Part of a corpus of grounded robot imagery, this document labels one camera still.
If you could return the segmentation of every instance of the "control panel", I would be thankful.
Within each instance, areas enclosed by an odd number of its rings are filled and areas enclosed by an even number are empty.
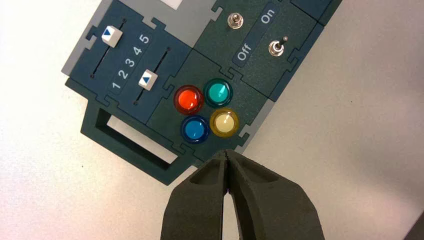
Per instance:
[[[102,0],[62,70],[88,99],[81,132],[164,184],[219,150],[243,152],[340,3]]]

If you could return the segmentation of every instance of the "teal light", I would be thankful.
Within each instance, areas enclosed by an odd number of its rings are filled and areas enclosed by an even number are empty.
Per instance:
[[[229,90],[226,85],[222,83],[214,83],[209,88],[209,98],[213,102],[219,104],[227,100],[229,95]]]

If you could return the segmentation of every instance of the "off label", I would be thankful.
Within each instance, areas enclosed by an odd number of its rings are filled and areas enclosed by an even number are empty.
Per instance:
[[[270,25],[274,22],[279,10],[279,7],[272,2],[266,4],[259,19],[256,20],[256,23],[244,39],[243,44],[232,58],[232,62],[235,65],[241,68],[245,66],[262,37],[267,32]]]

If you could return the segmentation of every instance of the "number 3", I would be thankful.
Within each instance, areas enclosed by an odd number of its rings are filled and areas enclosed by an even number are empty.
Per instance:
[[[147,44],[149,42],[149,38],[146,36],[143,36],[143,34],[140,36],[140,41],[142,41],[144,44]]]
[[[128,73],[125,73],[123,70],[119,70],[118,75],[120,77],[123,77],[123,79],[127,79],[128,78]]]
[[[136,64],[133,60],[131,60],[131,59],[129,59],[129,58],[127,58],[127,59],[125,60],[125,63],[126,63],[127,65],[129,65],[129,67],[130,67],[130,68],[134,67],[134,65]]]

